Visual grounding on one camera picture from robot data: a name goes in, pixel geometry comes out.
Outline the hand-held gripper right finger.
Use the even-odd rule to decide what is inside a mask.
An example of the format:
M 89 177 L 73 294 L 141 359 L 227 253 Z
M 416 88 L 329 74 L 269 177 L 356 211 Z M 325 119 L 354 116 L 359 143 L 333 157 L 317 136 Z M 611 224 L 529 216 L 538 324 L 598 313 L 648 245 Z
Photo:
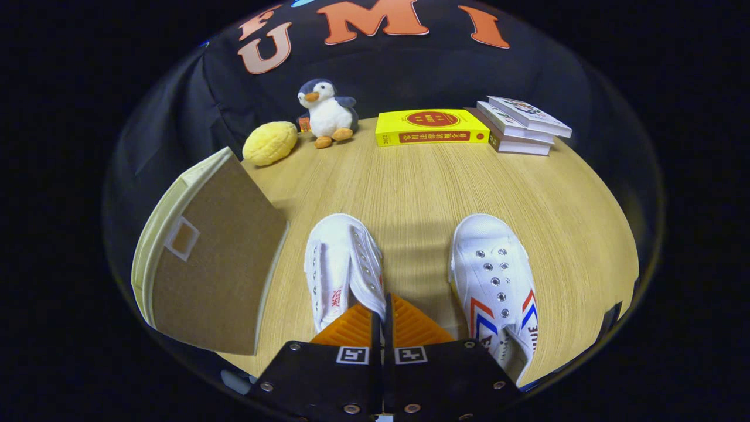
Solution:
M 394 421 L 499 421 L 521 400 L 516 383 L 476 339 L 399 342 L 404 315 L 415 315 L 428 332 L 436 324 L 397 295 L 387 300 L 384 411 Z

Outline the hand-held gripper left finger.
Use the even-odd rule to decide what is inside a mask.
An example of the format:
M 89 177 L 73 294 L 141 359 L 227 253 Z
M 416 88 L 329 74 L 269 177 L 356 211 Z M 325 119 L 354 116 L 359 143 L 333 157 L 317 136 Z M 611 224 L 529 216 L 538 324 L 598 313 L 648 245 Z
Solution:
M 295 421 L 373 421 L 382 411 L 380 318 L 356 304 L 311 341 L 285 343 L 252 386 Z

